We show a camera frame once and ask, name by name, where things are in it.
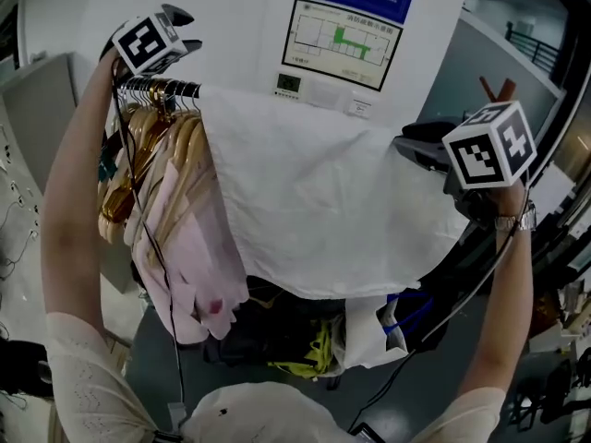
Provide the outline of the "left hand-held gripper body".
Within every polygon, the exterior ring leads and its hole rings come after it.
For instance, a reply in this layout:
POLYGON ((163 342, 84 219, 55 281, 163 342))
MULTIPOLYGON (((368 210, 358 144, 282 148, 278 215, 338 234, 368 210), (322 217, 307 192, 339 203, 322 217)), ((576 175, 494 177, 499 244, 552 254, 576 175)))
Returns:
POLYGON ((162 74, 186 55, 177 28, 163 11, 129 20, 114 32, 100 58, 115 47, 133 76, 162 74))

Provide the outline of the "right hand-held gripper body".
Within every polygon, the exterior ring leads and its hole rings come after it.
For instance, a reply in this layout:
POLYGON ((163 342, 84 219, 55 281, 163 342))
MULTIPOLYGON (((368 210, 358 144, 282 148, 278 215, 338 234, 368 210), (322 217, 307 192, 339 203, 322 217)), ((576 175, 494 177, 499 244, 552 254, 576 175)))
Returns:
POLYGON ((489 190, 512 186, 537 156, 521 103, 485 105, 442 143, 450 161, 443 192, 469 221, 489 227, 496 217, 489 190))

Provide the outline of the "white cloth sheet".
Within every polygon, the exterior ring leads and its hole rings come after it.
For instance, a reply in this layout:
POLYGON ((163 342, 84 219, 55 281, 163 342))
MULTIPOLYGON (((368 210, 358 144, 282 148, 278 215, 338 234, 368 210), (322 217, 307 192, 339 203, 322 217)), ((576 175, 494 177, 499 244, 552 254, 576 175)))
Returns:
POLYGON ((466 218, 396 130, 270 95, 204 86, 197 106, 248 275, 307 299, 416 288, 466 218))

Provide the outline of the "person's left forearm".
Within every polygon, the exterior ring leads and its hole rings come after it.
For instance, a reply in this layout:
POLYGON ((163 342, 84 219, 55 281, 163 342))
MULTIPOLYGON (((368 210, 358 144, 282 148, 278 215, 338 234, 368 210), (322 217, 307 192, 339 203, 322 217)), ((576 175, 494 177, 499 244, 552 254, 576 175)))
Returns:
POLYGON ((98 163, 118 52, 96 66, 56 153, 43 195, 41 271, 45 310, 103 329, 98 163))

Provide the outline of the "person's right forearm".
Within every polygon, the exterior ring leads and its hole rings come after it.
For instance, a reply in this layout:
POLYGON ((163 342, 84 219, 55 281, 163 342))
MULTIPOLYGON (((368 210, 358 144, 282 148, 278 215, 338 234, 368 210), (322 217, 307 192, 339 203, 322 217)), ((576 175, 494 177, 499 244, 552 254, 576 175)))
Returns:
POLYGON ((525 347, 533 312, 531 232, 514 234, 494 272, 479 341, 459 388, 507 391, 525 347))

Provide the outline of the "person's right hand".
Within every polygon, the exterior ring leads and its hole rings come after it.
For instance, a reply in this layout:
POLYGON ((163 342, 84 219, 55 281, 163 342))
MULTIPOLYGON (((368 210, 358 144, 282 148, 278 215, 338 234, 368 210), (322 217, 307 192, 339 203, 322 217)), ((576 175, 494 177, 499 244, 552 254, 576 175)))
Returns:
POLYGON ((500 217, 518 218, 526 204, 525 187, 520 179, 512 186, 493 188, 488 195, 496 205, 500 217))

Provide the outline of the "red wooden coat stand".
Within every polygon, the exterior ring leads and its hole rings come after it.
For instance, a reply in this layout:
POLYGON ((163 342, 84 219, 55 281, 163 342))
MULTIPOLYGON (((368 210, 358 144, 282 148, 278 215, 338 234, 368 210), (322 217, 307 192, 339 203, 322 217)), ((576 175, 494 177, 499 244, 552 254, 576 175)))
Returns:
POLYGON ((480 76, 479 81, 486 92, 490 102, 509 102, 513 99, 516 90, 516 83, 510 78, 506 78, 498 94, 495 94, 485 77, 480 76))

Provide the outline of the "silver wristwatch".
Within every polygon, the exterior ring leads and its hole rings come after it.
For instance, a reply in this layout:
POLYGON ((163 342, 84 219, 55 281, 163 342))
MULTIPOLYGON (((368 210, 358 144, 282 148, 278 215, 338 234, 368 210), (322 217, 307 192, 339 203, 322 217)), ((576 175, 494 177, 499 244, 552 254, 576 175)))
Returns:
POLYGON ((537 212, 535 204, 528 200, 525 210, 515 216, 498 216, 495 219, 495 229, 498 232, 532 231, 537 227, 537 212))

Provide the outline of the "row of wooden hangers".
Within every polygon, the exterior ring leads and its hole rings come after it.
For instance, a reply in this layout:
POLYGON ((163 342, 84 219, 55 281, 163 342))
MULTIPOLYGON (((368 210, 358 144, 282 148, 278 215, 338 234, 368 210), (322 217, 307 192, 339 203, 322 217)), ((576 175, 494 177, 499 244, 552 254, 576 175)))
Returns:
POLYGON ((160 117, 154 107, 137 107, 128 120, 130 135, 139 148, 133 163, 122 164, 123 176, 103 200, 99 213, 99 231, 104 240, 113 243, 117 232, 128 220, 134 206, 139 206, 136 189, 143 185, 148 170, 158 158, 157 149, 167 140, 173 154, 167 159, 178 171, 172 193, 153 234, 154 242, 163 245, 181 222, 180 205, 185 199, 193 204, 216 183, 208 140, 199 111, 174 108, 160 117))

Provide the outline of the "black metal railing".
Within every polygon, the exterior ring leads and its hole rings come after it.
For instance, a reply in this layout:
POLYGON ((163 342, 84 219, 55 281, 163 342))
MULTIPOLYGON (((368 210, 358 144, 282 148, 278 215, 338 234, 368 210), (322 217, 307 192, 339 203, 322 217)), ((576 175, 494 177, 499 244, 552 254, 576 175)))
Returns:
POLYGON ((559 49, 515 30, 511 22, 506 25, 505 40, 547 75, 553 74, 560 55, 559 49))

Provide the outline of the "framed floor plan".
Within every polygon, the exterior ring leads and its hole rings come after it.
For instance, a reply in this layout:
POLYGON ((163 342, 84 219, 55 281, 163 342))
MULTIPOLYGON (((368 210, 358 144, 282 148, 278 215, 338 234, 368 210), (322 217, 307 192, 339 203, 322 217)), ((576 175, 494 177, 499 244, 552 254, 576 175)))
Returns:
POLYGON ((341 6, 295 0, 282 64, 380 91, 403 29, 341 6))

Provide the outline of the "teal clip hanger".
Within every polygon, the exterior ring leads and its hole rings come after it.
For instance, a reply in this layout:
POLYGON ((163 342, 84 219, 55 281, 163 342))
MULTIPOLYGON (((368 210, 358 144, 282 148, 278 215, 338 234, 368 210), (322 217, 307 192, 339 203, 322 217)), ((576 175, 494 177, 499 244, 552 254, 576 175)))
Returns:
POLYGON ((99 182, 103 183, 112 179, 115 176, 116 170, 117 166, 114 157, 106 151, 101 152, 98 171, 99 182))

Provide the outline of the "pink hanging garment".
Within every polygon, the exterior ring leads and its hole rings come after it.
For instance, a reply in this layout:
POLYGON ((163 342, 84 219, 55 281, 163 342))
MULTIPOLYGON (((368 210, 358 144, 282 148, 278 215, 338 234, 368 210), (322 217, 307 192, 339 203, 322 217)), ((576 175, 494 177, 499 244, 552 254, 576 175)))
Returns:
POLYGON ((183 345, 220 340, 248 299, 247 275, 231 235, 216 179, 193 204, 180 205, 181 222, 159 245, 163 260, 150 260, 147 232, 155 232, 178 172, 151 168, 140 189, 140 205, 127 221, 124 241, 165 328, 183 345))

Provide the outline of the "black waist device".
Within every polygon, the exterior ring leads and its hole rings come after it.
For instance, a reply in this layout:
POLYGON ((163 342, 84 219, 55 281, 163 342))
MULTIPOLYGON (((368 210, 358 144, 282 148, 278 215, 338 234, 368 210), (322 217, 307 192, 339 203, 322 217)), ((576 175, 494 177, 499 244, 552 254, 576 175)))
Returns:
POLYGON ((355 426, 349 434, 356 443, 385 443, 384 439, 365 422, 355 426))

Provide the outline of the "person's white knit sweater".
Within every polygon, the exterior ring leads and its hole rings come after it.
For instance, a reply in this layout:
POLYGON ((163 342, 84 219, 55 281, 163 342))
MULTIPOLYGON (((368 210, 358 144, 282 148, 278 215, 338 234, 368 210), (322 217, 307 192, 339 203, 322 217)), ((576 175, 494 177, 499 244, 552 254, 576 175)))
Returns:
MULTIPOLYGON (((99 332, 62 313, 47 317, 54 401, 70 443, 163 443, 99 332)), ((504 391, 481 388, 453 401, 410 443, 488 443, 504 391)), ((331 413, 283 383, 242 383, 201 399, 180 443, 356 443, 331 413)))

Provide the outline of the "wall thermostat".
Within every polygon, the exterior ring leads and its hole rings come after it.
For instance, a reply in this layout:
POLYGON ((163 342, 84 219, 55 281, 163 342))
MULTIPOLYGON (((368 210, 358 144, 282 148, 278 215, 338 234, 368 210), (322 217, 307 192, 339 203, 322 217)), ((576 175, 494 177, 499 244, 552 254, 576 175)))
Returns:
POLYGON ((301 97, 302 78, 296 75, 279 72, 277 74, 274 94, 293 100, 301 97))

